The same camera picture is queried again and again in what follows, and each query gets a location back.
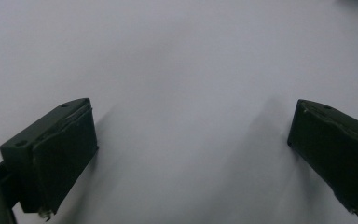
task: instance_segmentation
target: white tabletop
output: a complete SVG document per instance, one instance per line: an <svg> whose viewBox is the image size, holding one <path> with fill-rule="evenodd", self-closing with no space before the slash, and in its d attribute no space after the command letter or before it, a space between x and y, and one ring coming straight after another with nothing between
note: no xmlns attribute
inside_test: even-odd
<svg viewBox="0 0 358 224"><path fill-rule="evenodd" d="M358 119L358 0L0 1L0 145L82 97L49 223L358 223L285 144L299 98Z"/></svg>

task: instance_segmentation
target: white surface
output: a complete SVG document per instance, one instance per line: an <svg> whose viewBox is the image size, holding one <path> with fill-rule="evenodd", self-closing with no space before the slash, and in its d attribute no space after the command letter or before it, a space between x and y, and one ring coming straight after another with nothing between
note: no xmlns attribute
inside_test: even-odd
<svg viewBox="0 0 358 224"><path fill-rule="evenodd" d="M0 145L81 97L50 223L358 223L285 144L298 98L358 119L358 1L0 1Z"/></svg>

